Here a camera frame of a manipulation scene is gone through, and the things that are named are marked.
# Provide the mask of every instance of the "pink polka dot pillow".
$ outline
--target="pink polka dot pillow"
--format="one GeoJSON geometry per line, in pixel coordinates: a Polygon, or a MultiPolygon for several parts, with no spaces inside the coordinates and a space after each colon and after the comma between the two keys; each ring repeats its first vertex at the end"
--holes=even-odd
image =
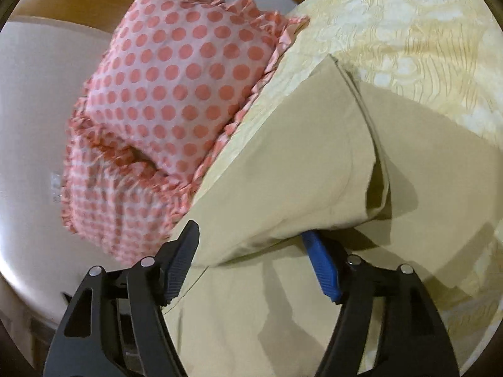
{"type": "Polygon", "coordinates": [[[69,120],[64,226],[154,255],[307,18],[251,0],[135,0],[69,120]]]}
{"type": "Polygon", "coordinates": [[[92,75],[86,112],[189,183],[288,23],[251,0],[135,0],[92,75]]]}

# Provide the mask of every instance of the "fabric fold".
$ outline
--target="fabric fold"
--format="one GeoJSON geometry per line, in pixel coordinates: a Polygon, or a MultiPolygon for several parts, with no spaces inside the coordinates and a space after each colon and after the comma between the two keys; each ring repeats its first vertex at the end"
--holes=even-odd
{"type": "MultiPolygon", "coordinates": [[[[320,68],[330,64],[328,56],[320,68]]],[[[386,168],[380,163],[375,170],[377,148],[345,81],[314,72],[272,112],[174,233],[195,220],[201,241],[194,264],[216,265],[308,229],[360,224],[386,200],[386,168]],[[332,88],[313,94],[319,85],[332,88]],[[380,195],[369,207],[373,176],[380,195]]]]}

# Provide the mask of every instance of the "blue object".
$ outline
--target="blue object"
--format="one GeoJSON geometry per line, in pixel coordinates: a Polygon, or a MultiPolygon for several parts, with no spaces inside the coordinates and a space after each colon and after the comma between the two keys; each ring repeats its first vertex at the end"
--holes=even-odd
{"type": "Polygon", "coordinates": [[[321,290],[332,302],[338,302],[342,297],[342,291],[339,288],[339,274],[333,259],[316,231],[303,232],[302,240],[321,290]]]}

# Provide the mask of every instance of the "beige pillowcase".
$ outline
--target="beige pillowcase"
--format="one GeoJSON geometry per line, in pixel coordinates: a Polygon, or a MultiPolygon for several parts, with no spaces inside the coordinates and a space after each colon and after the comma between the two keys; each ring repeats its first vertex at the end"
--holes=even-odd
{"type": "MultiPolygon", "coordinates": [[[[309,105],[348,91],[361,95],[389,171],[391,203],[382,214],[330,234],[374,265],[414,266],[465,371],[501,319],[501,152],[419,103],[355,86],[330,57],[308,80],[318,81],[309,105]]],[[[226,231],[220,229],[224,239],[226,231]]],[[[300,237],[217,267],[193,267],[180,296],[164,318],[193,377],[314,375],[340,310],[322,294],[300,237]]],[[[375,357],[376,312],[360,372],[375,357]]]]}
{"type": "Polygon", "coordinates": [[[313,228],[352,227],[382,209],[388,182],[376,163],[380,145],[347,86],[318,88],[332,80],[315,72],[303,81],[176,226],[174,237],[187,220],[200,226],[194,265],[216,265],[313,228]]]}

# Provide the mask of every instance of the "metal screw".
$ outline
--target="metal screw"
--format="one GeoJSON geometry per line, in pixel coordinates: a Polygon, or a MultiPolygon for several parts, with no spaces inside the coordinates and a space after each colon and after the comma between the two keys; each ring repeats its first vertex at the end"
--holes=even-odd
{"type": "Polygon", "coordinates": [[[143,258],[140,262],[140,265],[142,265],[145,268],[152,266],[153,264],[155,264],[155,259],[151,256],[147,256],[147,258],[143,258]]]}
{"type": "Polygon", "coordinates": [[[411,275],[414,273],[414,268],[412,268],[409,264],[404,263],[400,266],[400,271],[402,271],[402,273],[405,273],[406,275],[411,275]]]}
{"type": "Polygon", "coordinates": [[[350,265],[360,265],[362,263],[362,259],[358,255],[350,255],[348,256],[348,264],[350,265]]]}
{"type": "Polygon", "coordinates": [[[100,266],[93,266],[90,270],[89,270],[89,275],[91,276],[97,276],[101,273],[101,267],[100,266]]]}

